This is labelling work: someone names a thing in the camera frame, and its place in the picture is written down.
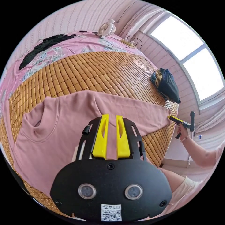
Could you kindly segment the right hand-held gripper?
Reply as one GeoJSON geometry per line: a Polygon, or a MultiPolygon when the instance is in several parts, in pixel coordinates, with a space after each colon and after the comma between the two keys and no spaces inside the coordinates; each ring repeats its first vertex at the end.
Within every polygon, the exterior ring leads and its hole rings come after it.
{"type": "MultiPolygon", "coordinates": [[[[184,122],[183,120],[173,117],[173,116],[168,116],[168,119],[171,120],[172,122],[174,122],[176,125],[180,125],[182,124],[184,126],[184,128],[190,129],[191,124],[184,122]]],[[[179,139],[181,136],[181,132],[177,134],[176,139],[179,139]]]]}

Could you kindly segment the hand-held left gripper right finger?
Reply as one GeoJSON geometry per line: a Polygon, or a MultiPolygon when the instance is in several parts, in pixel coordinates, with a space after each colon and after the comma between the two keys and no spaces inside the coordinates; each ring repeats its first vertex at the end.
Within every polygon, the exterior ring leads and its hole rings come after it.
{"type": "Polygon", "coordinates": [[[119,115],[116,116],[116,150],[117,159],[130,157],[130,148],[124,119],[119,115]]]}

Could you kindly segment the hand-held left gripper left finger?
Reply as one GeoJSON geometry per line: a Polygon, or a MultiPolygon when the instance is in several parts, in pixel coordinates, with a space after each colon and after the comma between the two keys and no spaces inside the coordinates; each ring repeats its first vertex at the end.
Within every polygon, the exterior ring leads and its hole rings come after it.
{"type": "Polygon", "coordinates": [[[107,140],[108,140],[109,114],[104,114],[101,117],[98,127],[92,155],[95,158],[103,158],[106,160],[107,155],[107,140]]]}

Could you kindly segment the person's right hand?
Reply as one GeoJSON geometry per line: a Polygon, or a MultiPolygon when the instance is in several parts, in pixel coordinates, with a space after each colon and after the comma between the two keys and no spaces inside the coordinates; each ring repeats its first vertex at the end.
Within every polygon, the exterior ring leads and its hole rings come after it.
{"type": "Polygon", "coordinates": [[[179,124],[177,134],[180,134],[179,139],[181,142],[189,136],[187,128],[185,128],[182,124],[179,124]]]}

